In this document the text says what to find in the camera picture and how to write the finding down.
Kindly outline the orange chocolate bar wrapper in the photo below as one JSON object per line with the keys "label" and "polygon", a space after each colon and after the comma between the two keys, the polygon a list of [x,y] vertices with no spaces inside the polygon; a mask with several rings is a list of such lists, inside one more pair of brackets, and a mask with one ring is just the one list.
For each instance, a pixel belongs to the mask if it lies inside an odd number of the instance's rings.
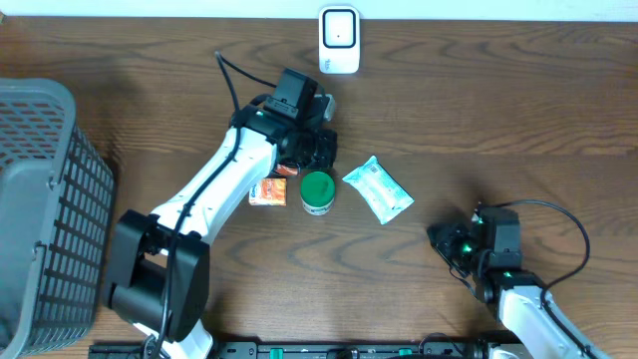
{"label": "orange chocolate bar wrapper", "polygon": [[298,166],[294,167],[294,166],[278,164],[275,167],[274,172],[278,176],[282,176],[282,177],[297,177],[300,174],[300,168]]}

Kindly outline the green lid jar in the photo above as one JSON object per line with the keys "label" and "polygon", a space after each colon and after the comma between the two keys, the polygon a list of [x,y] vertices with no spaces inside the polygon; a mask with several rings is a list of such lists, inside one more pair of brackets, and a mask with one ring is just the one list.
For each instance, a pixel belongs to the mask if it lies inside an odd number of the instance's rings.
{"label": "green lid jar", "polygon": [[324,172],[307,174],[300,185],[300,196],[304,209],[312,215],[324,215],[333,206],[336,195],[335,183]]}

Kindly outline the orange snack box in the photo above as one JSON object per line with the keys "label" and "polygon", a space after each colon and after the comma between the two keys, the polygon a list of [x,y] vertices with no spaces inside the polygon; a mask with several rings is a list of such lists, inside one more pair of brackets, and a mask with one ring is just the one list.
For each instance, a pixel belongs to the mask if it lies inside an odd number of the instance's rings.
{"label": "orange snack box", "polygon": [[248,195],[250,205],[285,206],[287,204],[286,179],[261,179]]}

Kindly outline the white wet wipes pack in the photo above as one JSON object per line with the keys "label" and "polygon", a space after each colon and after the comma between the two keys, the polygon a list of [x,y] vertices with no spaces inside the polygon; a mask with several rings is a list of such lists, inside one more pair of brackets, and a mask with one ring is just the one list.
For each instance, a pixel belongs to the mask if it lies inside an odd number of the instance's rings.
{"label": "white wet wipes pack", "polygon": [[414,203],[414,199],[381,166],[376,156],[343,177],[385,225]]}

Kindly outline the grey plastic basket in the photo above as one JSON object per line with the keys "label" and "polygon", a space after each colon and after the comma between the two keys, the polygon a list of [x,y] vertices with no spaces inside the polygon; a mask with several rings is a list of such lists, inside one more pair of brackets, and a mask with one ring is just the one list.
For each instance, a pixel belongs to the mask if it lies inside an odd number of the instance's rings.
{"label": "grey plastic basket", "polygon": [[95,321],[115,177],[47,79],[1,81],[1,355],[58,350]]}

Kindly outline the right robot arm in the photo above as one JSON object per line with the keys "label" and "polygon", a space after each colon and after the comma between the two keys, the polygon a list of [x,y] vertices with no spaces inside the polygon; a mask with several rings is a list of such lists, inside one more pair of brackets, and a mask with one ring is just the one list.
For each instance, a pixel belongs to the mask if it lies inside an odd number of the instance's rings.
{"label": "right robot arm", "polygon": [[444,223],[428,229],[451,274],[491,310],[533,358],[605,358],[561,312],[544,283],[522,268],[518,224]]}

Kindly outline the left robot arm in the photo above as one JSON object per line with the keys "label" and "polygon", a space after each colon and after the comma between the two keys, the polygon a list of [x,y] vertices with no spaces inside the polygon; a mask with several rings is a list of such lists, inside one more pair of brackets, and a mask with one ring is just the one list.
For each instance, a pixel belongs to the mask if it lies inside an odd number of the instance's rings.
{"label": "left robot arm", "polygon": [[146,333],[146,358],[205,358],[212,336],[200,317],[208,299],[210,249],[249,191],[279,165],[333,166],[331,109],[285,113],[247,105],[235,112],[212,158],[148,214],[129,209],[115,227],[104,303]]}

